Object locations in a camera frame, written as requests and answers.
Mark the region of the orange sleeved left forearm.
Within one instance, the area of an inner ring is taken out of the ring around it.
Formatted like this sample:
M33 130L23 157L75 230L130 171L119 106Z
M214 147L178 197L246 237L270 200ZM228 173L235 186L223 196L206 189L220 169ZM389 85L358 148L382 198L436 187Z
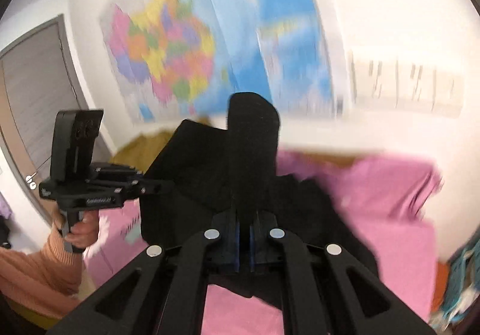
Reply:
M64 239L53 228L38 252L1 249L1 292L19 306L59 320L80 304L82 270L82 256L64 250Z

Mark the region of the left hand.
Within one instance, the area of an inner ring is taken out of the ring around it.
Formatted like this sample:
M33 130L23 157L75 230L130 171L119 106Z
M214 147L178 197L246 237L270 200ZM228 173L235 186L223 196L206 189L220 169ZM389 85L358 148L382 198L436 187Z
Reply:
M64 240L73 246L83 249L92 246L98 240L99 214L98 210L86 211L83 219L75 223Z

